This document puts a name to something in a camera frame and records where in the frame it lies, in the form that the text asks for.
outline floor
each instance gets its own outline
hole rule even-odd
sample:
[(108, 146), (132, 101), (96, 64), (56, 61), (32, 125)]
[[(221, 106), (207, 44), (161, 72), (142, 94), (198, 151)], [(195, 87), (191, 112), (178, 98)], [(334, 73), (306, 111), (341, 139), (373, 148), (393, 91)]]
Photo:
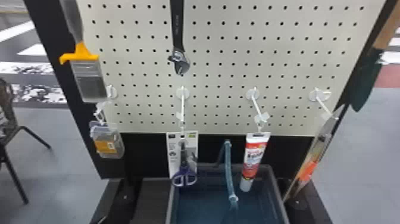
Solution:
[(17, 107), (67, 108), (28, 14), (0, 13), (0, 77), (12, 84)]
[(100, 180), (72, 115), (66, 109), (16, 108), (26, 125), (51, 146), (26, 133), (7, 146), (30, 199), (23, 205), (6, 167), (0, 170), (0, 223), (89, 223), (107, 184)]
[(400, 89), (375, 88), (351, 108), (314, 172), (334, 224), (399, 223)]

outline yellow paint brush handle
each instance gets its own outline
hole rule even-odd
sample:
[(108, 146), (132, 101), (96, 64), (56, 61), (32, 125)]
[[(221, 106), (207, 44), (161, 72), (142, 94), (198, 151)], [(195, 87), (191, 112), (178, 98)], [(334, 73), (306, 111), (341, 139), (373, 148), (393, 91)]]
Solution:
[(59, 60), (60, 64), (64, 64), (69, 60), (98, 60), (99, 55), (91, 54), (86, 48), (83, 41), (77, 43), (75, 46), (75, 53), (65, 53), (63, 54)]

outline product label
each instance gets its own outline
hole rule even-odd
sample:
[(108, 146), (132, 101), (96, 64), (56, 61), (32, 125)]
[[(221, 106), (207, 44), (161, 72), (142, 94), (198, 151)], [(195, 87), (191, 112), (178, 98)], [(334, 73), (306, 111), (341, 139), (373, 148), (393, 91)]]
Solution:
[(179, 171), (181, 161), (180, 143), (182, 141), (185, 142), (187, 154), (189, 155), (187, 162), (190, 168), (197, 172), (197, 164), (193, 160), (193, 155), (196, 158), (198, 157), (198, 139), (199, 134), (197, 131), (185, 131), (184, 136), (181, 136), (180, 132), (167, 132), (167, 155), (170, 178)]
[(115, 145), (112, 141), (95, 141), (97, 152), (99, 153), (117, 153)]
[(246, 143), (242, 175), (245, 179), (252, 179), (257, 173), (263, 158), (266, 142)]

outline green object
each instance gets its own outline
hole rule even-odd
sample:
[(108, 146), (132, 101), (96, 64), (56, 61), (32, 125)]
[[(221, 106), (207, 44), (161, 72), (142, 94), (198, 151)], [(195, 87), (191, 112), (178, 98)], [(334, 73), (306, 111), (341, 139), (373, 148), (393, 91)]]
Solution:
[(351, 107), (359, 112), (367, 102), (371, 94), (379, 71), (382, 67), (377, 61), (380, 59), (382, 49), (372, 48), (370, 53), (363, 59), (361, 67), (353, 83), (353, 92), (350, 96)]

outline white pegboard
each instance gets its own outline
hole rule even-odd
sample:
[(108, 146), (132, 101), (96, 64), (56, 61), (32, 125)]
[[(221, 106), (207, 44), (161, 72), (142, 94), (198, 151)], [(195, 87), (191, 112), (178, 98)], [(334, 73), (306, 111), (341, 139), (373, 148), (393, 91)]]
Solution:
[(179, 130), (177, 88), (190, 90), (187, 129), (243, 134), (257, 130), (252, 102), (273, 135), (314, 136), (323, 110), (308, 94), (329, 89), (331, 110), (384, 0), (185, 1), (184, 46), (192, 63), (178, 77), (168, 0), (78, 0), (85, 42), (99, 54), (106, 85), (119, 97), (106, 108), (122, 132)]

